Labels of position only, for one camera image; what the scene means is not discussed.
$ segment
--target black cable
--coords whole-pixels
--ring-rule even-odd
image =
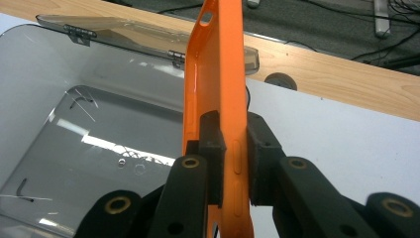
[[[165,12],[173,12],[173,11],[178,11],[178,10],[186,10],[186,9],[192,9],[192,8],[199,8],[199,7],[202,7],[202,6],[203,6],[203,4],[200,3],[200,4],[185,6],[185,7],[170,8],[170,9],[166,9],[166,10],[161,10],[161,11],[158,11],[157,13],[158,14],[163,14]]]
[[[247,101],[247,111],[250,110],[250,104],[251,104],[251,93],[248,87],[245,85],[245,89],[247,90],[248,95],[248,101]]]
[[[287,44],[289,44],[289,43],[294,43],[294,44],[302,45],[302,46],[304,46],[304,47],[306,47],[306,48],[308,48],[308,49],[310,49],[310,50],[312,50],[312,51],[314,51],[314,52],[318,52],[318,51],[317,51],[317,50],[315,50],[314,48],[309,47],[308,45],[303,44],[303,43],[301,43],[301,42],[297,42],[297,41],[287,41],[287,42],[285,42],[285,43],[283,43],[283,44],[284,44],[284,45],[287,45]]]
[[[413,22],[410,22],[410,21],[405,21],[405,20],[400,20],[400,19],[392,19],[392,18],[389,18],[389,17],[381,17],[381,16],[376,16],[376,15],[371,15],[371,14],[352,13],[352,12],[347,12],[347,11],[343,11],[343,10],[340,10],[340,9],[331,8],[331,7],[325,6],[323,4],[312,2],[312,1],[306,1],[306,2],[310,3],[312,5],[315,5],[317,7],[324,8],[326,10],[341,13],[341,14],[345,14],[345,15],[371,17],[371,18],[385,19],[385,20],[389,20],[389,21],[401,22],[401,23],[406,23],[406,24],[411,24],[411,25],[420,25],[420,23],[417,23],[417,22],[413,23]]]
[[[397,48],[398,46],[400,46],[400,45],[402,45],[402,44],[406,43],[406,42],[407,42],[407,41],[409,41],[411,38],[413,38],[414,36],[416,36],[419,32],[420,32],[420,28],[419,28],[419,29],[417,29],[417,31],[415,31],[414,33],[412,33],[410,36],[408,36],[408,37],[406,37],[406,38],[402,39],[401,41],[399,41],[399,43],[397,43],[397,44],[395,44],[395,45],[392,45],[392,46],[389,46],[389,47],[383,48],[383,49],[378,50],[378,51],[374,51],[374,52],[364,53],[364,54],[358,55],[358,56],[356,56],[356,57],[353,57],[353,58],[352,58],[352,60],[357,60],[357,59],[362,58],[362,57],[366,57],[366,56],[370,56],[370,55],[378,54],[378,53],[385,52],[385,51],[393,51],[393,50],[394,50],[395,48]]]

